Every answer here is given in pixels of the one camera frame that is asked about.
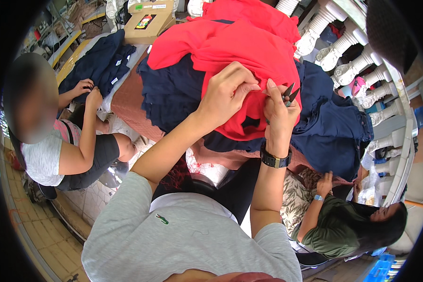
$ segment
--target patterned pants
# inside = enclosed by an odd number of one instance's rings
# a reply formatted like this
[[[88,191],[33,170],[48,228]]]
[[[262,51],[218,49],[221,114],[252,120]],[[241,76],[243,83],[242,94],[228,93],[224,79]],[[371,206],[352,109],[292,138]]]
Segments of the patterned pants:
[[[302,221],[305,212],[317,193],[317,182],[323,174],[309,168],[299,173],[304,184],[291,171],[287,170],[284,178],[284,196],[282,199],[281,216],[291,236],[294,228]]]

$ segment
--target hand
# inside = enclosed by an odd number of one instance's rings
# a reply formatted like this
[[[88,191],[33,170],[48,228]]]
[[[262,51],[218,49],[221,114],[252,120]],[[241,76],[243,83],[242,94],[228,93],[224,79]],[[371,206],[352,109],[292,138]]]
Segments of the hand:
[[[324,177],[318,180],[317,183],[317,194],[325,198],[328,193],[332,190],[332,177],[333,173],[325,173]]]
[[[239,62],[232,62],[213,76],[196,114],[210,131],[225,124],[238,110],[249,92],[260,90],[254,75]]]
[[[263,113],[270,122],[265,130],[266,151],[278,158],[287,157],[294,123],[301,112],[296,100],[289,107],[285,106],[289,98],[282,100],[282,93],[286,89],[283,85],[276,87],[272,79],[266,83],[266,94],[269,97],[266,98]]]
[[[96,86],[86,97],[86,106],[93,110],[98,110],[102,104],[103,98],[99,88]]]
[[[77,85],[75,85],[75,87],[72,89],[75,97],[78,97],[83,93],[91,92],[91,89],[84,87],[90,87],[92,89],[94,87],[94,82],[92,82],[92,80],[90,80],[89,78],[80,80]]]

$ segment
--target scissors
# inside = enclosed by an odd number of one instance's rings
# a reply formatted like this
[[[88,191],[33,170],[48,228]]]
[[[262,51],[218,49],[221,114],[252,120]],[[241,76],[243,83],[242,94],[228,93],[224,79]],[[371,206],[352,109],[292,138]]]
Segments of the scissors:
[[[289,100],[285,103],[286,107],[289,107],[291,105],[291,102],[296,98],[296,95],[298,95],[298,93],[299,93],[299,88],[296,89],[296,91],[294,91],[293,93],[291,93],[291,91],[293,90],[293,87],[294,87],[294,82],[282,94],[282,100],[284,100],[285,97],[287,97],[287,96],[289,97]]]

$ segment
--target black watch strap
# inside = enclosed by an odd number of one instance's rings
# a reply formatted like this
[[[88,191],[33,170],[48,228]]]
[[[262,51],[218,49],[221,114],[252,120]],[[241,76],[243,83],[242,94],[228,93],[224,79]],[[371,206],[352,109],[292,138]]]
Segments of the black watch strap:
[[[283,159],[276,158],[275,156],[271,155],[265,150],[266,144],[262,144],[260,147],[260,159],[262,162],[267,166],[271,166],[274,168],[282,168],[287,167],[291,161],[291,149],[288,149],[288,156]]]

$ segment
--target black hair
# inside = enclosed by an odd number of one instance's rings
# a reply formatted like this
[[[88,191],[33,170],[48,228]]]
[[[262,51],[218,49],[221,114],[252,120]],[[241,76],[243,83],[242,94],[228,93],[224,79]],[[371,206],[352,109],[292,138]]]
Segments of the black hair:
[[[16,61],[11,65],[9,71],[6,74],[3,87],[3,108],[5,112],[5,118],[8,123],[8,132],[9,138],[11,139],[12,146],[16,152],[17,160],[23,169],[26,169],[25,160],[21,151],[22,142],[16,137],[12,132],[9,125],[13,125],[13,130],[17,135],[21,132],[18,132],[16,126],[17,116],[16,111],[20,106],[22,99],[29,94],[29,89],[34,84],[36,79],[36,74],[38,71],[37,64],[33,60],[32,55],[20,56]]]
[[[362,255],[369,251],[387,247],[400,239],[407,221],[407,209],[402,202],[400,202],[399,209],[391,217],[379,222],[370,221],[370,215],[377,211],[378,207],[354,202],[349,202],[349,204],[365,220],[355,219],[344,206],[334,207],[331,210],[331,216],[341,220],[357,235],[359,248],[351,255],[346,256]]]

